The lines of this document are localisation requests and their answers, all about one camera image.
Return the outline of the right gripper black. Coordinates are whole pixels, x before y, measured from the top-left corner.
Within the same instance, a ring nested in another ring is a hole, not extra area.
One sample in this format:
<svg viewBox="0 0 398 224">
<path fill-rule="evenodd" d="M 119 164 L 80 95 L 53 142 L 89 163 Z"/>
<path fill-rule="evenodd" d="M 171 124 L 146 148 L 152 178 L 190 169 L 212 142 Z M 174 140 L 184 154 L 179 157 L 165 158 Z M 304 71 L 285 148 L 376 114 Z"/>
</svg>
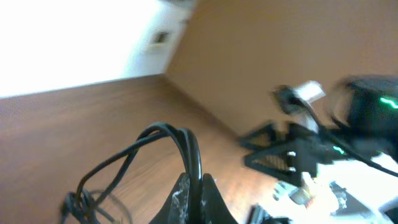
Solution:
<svg viewBox="0 0 398 224">
<path fill-rule="evenodd" d="M 346 123 L 329 111 L 331 120 L 350 135 L 386 138 L 397 142 L 397 76 L 359 75 L 345 78 L 335 91 L 353 92 Z M 248 168 L 296 187 L 303 185 L 302 173 L 317 176 L 317 158 L 304 139 L 287 141 L 289 121 L 268 121 L 238 138 L 238 144 L 257 151 L 244 156 Z"/>
</svg>

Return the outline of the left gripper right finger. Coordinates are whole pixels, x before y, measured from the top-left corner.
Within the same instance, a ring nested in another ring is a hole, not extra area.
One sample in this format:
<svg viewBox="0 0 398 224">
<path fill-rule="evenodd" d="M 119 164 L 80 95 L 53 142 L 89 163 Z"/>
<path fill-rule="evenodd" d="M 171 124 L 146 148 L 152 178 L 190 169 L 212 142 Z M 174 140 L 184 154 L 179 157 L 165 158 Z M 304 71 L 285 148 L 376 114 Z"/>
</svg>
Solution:
<svg viewBox="0 0 398 224">
<path fill-rule="evenodd" d="M 237 224 L 228 210 L 214 178 L 203 175 L 201 194 L 201 222 L 204 224 Z"/>
</svg>

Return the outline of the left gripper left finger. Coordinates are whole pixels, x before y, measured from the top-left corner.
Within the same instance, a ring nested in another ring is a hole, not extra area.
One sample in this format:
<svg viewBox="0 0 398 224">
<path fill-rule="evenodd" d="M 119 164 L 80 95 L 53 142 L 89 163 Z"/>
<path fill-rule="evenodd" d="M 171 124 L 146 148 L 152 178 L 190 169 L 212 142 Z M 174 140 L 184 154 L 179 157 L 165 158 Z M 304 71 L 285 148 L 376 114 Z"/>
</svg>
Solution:
<svg viewBox="0 0 398 224">
<path fill-rule="evenodd" d="M 162 208 L 149 223 L 186 224 L 189 193 L 189 176 L 186 173 L 181 173 Z"/>
</svg>

